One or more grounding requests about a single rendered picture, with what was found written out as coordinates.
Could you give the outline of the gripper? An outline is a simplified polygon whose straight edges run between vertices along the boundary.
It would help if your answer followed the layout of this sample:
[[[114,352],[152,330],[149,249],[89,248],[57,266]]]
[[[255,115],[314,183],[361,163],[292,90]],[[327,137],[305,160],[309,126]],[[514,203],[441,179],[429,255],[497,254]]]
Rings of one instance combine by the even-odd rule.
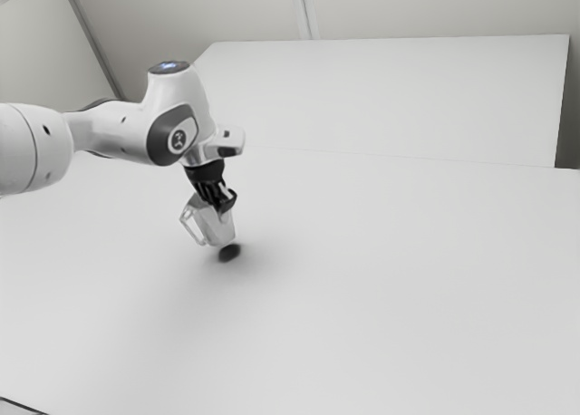
[[[209,205],[216,206],[220,217],[236,204],[236,191],[229,188],[223,179],[224,160],[217,159],[201,166],[185,167],[184,170],[200,198]]]

